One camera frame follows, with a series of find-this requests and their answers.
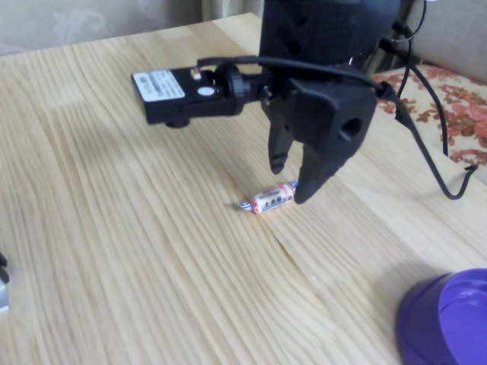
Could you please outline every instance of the wire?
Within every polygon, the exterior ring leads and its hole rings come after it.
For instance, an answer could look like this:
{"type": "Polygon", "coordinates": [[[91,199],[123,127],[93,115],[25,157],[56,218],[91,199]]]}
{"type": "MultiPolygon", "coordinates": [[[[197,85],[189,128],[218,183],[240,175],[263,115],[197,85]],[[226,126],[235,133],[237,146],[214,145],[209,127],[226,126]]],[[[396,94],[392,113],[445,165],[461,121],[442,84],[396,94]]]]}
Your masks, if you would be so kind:
{"type": "Polygon", "coordinates": [[[234,63],[235,65],[252,65],[259,64],[267,67],[276,68],[296,68],[300,70],[320,72],[327,75],[339,76],[342,78],[350,78],[352,80],[360,81],[362,84],[373,87],[374,89],[381,89],[381,85],[372,81],[365,75],[356,74],[350,71],[344,71],[336,66],[323,66],[309,62],[295,61],[293,59],[279,59],[274,57],[259,57],[259,56],[242,56],[242,57],[215,57],[209,59],[198,60],[198,67],[218,66],[226,63],[234,63]]]}
{"type": "Polygon", "coordinates": [[[431,172],[434,175],[434,178],[436,179],[436,181],[438,182],[438,185],[441,188],[441,191],[450,200],[458,200],[458,199],[462,198],[463,195],[465,194],[466,187],[468,186],[470,177],[473,175],[473,173],[476,172],[476,170],[478,169],[478,167],[477,166],[471,166],[471,167],[469,167],[467,169],[468,172],[466,173],[465,178],[463,179],[463,183],[462,183],[462,186],[460,188],[460,191],[458,192],[458,194],[453,195],[450,192],[450,190],[448,190],[448,187],[446,186],[446,184],[444,183],[443,179],[441,178],[441,175],[438,172],[438,169],[436,168],[436,165],[434,165],[434,161],[431,158],[431,155],[429,154],[428,149],[425,146],[425,143],[421,139],[421,135],[419,134],[418,129],[416,128],[414,122],[412,121],[412,118],[409,115],[407,108],[404,106],[403,102],[398,97],[394,97],[393,102],[396,104],[396,108],[398,110],[400,110],[400,112],[405,116],[407,126],[408,126],[409,130],[411,131],[412,136],[414,137],[414,139],[416,141],[416,144],[418,145],[418,147],[421,150],[423,156],[425,157],[426,162],[428,163],[428,166],[429,166],[431,172]]]}
{"type": "Polygon", "coordinates": [[[447,129],[447,118],[444,115],[444,109],[441,105],[441,101],[438,98],[438,95],[434,92],[433,87],[429,83],[429,81],[425,78],[425,76],[418,70],[418,68],[414,65],[411,65],[412,71],[418,76],[419,80],[425,85],[426,90],[430,93],[431,97],[436,104],[436,108],[438,109],[438,115],[440,116],[440,123],[441,123],[441,133],[443,135],[443,154],[445,156],[449,156],[448,153],[448,129],[447,129]]]}
{"type": "Polygon", "coordinates": [[[404,71],[403,82],[401,84],[401,87],[399,88],[399,91],[397,91],[398,97],[401,97],[401,95],[403,95],[404,87],[406,87],[406,83],[408,82],[409,73],[411,71],[412,54],[414,53],[413,42],[414,40],[409,40],[408,63],[406,65],[406,70],[404,71]]]}
{"type": "Polygon", "coordinates": [[[412,40],[414,37],[416,37],[418,35],[419,31],[423,28],[423,24],[425,23],[425,19],[426,19],[426,11],[427,10],[428,10],[428,1],[425,0],[424,5],[423,5],[423,14],[421,16],[421,21],[419,22],[418,29],[416,29],[411,36],[409,36],[405,40],[395,40],[394,38],[387,38],[387,40],[389,40],[390,42],[394,42],[394,43],[403,43],[403,42],[407,42],[409,40],[412,40]]]}

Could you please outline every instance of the curtain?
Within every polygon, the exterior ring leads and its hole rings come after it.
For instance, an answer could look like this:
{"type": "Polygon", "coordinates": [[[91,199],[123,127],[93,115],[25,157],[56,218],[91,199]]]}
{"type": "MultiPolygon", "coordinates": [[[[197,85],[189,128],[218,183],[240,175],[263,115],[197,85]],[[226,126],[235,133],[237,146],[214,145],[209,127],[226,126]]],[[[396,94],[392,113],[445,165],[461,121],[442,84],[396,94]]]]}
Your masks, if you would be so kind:
{"type": "Polygon", "coordinates": [[[263,6],[264,0],[202,0],[202,16],[208,21],[248,12],[261,15],[263,6]]]}
{"type": "Polygon", "coordinates": [[[0,0],[0,56],[254,12],[263,0],[0,0]]]}

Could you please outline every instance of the candy wrapper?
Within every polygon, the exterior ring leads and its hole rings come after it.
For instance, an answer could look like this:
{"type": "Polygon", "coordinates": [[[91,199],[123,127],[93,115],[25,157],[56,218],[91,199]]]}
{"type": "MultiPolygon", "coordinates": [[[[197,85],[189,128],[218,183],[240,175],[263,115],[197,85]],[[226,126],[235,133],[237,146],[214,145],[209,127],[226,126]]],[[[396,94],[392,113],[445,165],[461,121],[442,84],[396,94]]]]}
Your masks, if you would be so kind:
{"type": "Polygon", "coordinates": [[[245,211],[253,211],[256,214],[270,211],[294,200],[294,193],[298,187],[295,180],[289,184],[280,185],[272,190],[266,190],[250,199],[250,202],[238,203],[245,211]]]}

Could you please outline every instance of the table surface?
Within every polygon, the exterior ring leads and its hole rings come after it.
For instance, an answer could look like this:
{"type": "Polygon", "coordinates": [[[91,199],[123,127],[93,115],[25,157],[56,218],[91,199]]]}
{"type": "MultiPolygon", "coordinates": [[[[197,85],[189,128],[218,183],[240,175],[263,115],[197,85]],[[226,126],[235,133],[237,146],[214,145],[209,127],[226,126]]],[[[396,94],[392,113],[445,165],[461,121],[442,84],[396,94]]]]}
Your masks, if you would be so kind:
{"type": "MultiPolygon", "coordinates": [[[[259,19],[0,58],[1,364],[398,362],[393,320],[422,278],[485,266],[487,188],[448,201],[378,110],[307,204],[234,203],[273,176],[258,104],[148,126],[130,75],[256,54],[259,19]]],[[[464,172],[431,151],[447,181],[464,172]]]]}

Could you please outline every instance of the robotic arm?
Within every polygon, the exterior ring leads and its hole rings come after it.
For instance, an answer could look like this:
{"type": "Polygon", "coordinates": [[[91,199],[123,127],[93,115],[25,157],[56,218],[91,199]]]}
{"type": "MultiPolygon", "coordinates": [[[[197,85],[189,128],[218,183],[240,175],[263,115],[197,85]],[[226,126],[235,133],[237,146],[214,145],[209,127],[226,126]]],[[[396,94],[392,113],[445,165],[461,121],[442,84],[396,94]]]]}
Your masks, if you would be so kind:
{"type": "Polygon", "coordinates": [[[236,116],[260,101],[270,121],[269,162],[280,173],[304,144],[295,201],[308,200],[361,147],[382,85],[354,56],[368,57],[392,27],[399,0],[266,0],[260,57],[199,60],[195,68],[134,74],[149,124],[236,116]],[[261,74],[240,73],[259,64],[261,74]],[[217,66],[215,71],[206,66],[217,66]]]}

